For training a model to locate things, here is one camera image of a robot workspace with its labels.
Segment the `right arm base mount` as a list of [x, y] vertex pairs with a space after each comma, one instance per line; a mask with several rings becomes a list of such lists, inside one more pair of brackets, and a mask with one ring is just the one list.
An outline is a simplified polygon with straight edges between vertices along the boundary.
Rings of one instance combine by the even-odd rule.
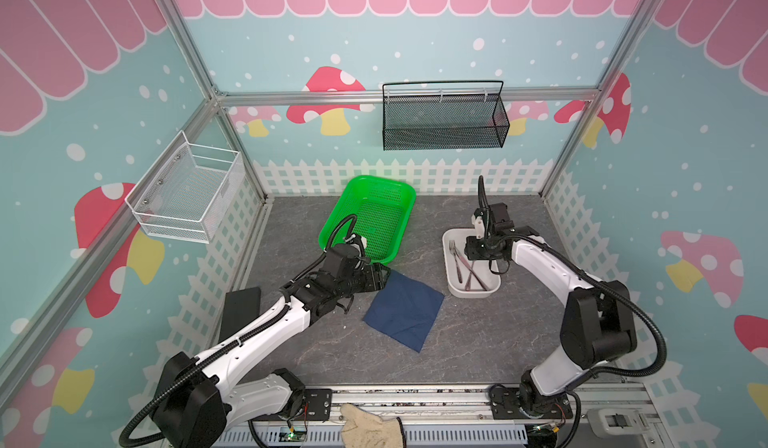
[[544, 396], [527, 384], [521, 387], [494, 384], [488, 388], [487, 394], [494, 420], [547, 419], [562, 422], [573, 417], [572, 405], [565, 393]]

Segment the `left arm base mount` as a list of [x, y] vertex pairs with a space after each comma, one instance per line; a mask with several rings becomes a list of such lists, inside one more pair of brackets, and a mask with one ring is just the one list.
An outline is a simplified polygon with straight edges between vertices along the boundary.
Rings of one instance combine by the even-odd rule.
[[258, 416], [255, 421], [328, 421], [332, 395], [331, 389], [304, 389], [292, 394], [287, 405], [277, 413]]

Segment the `green plastic basket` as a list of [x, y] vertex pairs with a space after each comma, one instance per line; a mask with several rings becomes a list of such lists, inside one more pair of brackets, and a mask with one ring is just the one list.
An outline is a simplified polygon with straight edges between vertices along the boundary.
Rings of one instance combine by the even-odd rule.
[[349, 181], [323, 226], [318, 244], [325, 248], [333, 229], [347, 215], [357, 216], [354, 232], [367, 240], [366, 255], [388, 265], [397, 256], [416, 201], [407, 183], [370, 175]]

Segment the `white plastic tub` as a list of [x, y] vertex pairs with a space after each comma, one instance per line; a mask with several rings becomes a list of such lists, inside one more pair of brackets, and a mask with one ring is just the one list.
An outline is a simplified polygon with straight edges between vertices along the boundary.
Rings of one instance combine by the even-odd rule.
[[448, 290], [456, 298], [487, 298], [502, 284], [501, 276], [491, 271], [497, 268], [497, 262], [470, 260], [465, 254], [468, 237], [475, 237], [473, 229], [453, 228], [442, 236]]

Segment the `dark blue paper napkin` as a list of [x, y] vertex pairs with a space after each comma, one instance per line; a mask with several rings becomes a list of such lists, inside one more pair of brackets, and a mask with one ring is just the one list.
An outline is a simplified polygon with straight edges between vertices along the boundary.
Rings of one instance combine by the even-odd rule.
[[392, 271], [363, 321], [374, 330], [420, 353], [445, 296], [428, 285]]

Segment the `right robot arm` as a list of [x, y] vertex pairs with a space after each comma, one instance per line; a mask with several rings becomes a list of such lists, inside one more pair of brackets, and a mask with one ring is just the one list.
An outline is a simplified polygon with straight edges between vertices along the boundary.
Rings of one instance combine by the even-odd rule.
[[[469, 260], [516, 264], [533, 274], [564, 306], [559, 346], [521, 377], [517, 398], [526, 416], [545, 415], [574, 389], [600, 374], [642, 378], [661, 371], [668, 358], [666, 341], [651, 317], [630, 299], [622, 282], [589, 274], [552, 248], [537, 231], [516, 227], [504, 203], [482, 201], [472, 222], [475, 233], [465, 242]], [[617, 368], [611, 363], [638, 346], [637, 320], [655, 342], [655, 358], [644, 368]]]

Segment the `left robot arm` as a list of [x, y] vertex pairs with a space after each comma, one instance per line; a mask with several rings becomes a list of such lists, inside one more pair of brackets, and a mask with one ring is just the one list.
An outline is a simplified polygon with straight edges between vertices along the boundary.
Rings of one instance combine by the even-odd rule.
[[257, 319], [195, 356], [177, 353], [165, 364], [156, 393], [123, 428], [122, 447], [166, 440], [173, 447], [211, 447], [232, 425], [277, 414], [303, 387], [281, 369], [247, 390], [239, 382], [271, 352], [340, 307], [344, 298], [383, 289], [391, 269], [364, 264], [349, 273], [323, 270], [286, 283]]

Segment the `silver fork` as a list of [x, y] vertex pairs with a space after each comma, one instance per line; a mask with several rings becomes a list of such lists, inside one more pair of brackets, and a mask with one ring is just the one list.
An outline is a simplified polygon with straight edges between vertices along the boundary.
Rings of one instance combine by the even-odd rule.
[[457, 252], [457, 247], [456, 247], [455, 241], [454, 240], [450, 240], [448, 246], [449, 246], [449, 251], [450, 251], [450, 253], [452, 255], [452, 258], [453, 258], [453, 261], [454, 261], [454, 264], [455, 264], [455, 271], [456, 271], [457, 280], [458, 280], [458, 283], [461, 285], [463, 283], [463, 275], [462, 275], [462, 271], [461, 271], [461, 267], [460, 267], [460, 260], [459, 260], [459, 255], [458, 255], [458, 252]]

